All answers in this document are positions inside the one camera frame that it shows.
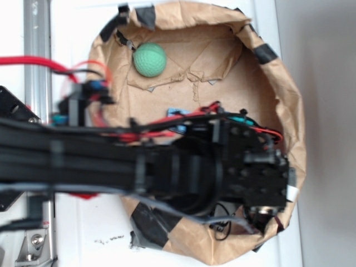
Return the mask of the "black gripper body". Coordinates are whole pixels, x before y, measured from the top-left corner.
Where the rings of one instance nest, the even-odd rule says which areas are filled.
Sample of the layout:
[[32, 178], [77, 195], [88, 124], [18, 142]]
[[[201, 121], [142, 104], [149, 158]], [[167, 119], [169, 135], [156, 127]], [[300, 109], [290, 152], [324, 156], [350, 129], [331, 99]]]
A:
[[221, 123], [228, 138], [222, 199], [240, 204], [248, 223], [264, 231], [287, 203], [289, 161], [278, 148], [283, 135], [243, 115], [227, 115]]

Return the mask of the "black gripper finger with white pad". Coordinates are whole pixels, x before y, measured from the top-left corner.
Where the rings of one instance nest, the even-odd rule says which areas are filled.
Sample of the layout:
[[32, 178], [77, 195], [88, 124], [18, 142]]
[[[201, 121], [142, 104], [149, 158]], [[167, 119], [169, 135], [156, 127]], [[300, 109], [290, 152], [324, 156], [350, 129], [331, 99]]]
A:
[[290, 167], [288, 172], [288, 184], [286, 190], [286, 199], [289, 202], [295, 202], [298, 196], [298, 188], [297, 188], [297, 176], [295, 168]]

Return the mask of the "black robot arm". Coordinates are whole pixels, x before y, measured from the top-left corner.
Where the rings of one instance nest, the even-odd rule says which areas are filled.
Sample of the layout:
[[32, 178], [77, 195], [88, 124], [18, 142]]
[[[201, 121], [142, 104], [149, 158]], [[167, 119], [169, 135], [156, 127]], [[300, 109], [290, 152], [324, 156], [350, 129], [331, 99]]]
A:
[[92, 101], [111, 104], [103, 81], [76, 84], [53, 126], [1, 88], [1, 191], [119, 193], [201, 224], [221, 201], [242, 205], [262, 227], [291, 201], [296, 174], [276, 148], [282, 135], [219, 102], [146, 125], [83, 127]]

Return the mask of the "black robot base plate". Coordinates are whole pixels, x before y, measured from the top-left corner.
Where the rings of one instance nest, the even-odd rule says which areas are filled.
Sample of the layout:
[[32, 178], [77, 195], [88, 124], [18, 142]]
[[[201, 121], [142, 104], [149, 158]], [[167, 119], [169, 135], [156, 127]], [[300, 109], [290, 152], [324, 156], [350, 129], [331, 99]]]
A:
[[[1, 86], [1, 118], [30, 123], [41, 122], [41, 119], [28, 106], [4, 86]], [[1, 212], [7, 211], [22, 194], [23, 192], [2, 192]]]

